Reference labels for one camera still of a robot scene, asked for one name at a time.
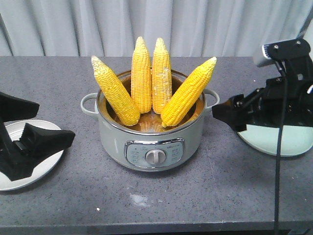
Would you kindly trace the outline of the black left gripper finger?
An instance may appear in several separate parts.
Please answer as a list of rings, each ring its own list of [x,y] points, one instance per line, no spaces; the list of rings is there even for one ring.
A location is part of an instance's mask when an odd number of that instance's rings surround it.
[[[48,157],[71,147],[75,133],[48,130],[26,123],[19,139],[19,150],[28,157]]]
[[[31,119],[37,115],[39,104],[0,93],[0,118],[3,122]]]

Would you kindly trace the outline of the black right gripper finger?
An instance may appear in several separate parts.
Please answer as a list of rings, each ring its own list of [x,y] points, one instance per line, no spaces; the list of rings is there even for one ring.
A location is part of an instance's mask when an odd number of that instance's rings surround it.
[[[249,120],[243,95],[235,95],[226,102],[212,107],[213,117],[226,123],[234,131],[245,131]]]

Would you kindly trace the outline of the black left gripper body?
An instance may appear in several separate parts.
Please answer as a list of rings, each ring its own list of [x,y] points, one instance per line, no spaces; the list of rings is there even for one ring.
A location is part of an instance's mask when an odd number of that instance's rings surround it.
[[[32,175],[35,160],[28,158],[28,149],[13,142],[5,128],[3,120],[0,119],[0,172],[8,177],[10,181],[21,180]]]

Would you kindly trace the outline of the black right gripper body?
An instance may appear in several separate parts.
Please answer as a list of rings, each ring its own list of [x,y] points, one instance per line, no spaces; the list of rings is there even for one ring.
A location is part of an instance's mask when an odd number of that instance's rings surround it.
[[[279,127],[313,126],[313,81],[268,79],[264,88],[257,88],[244,98],[244,123]]]

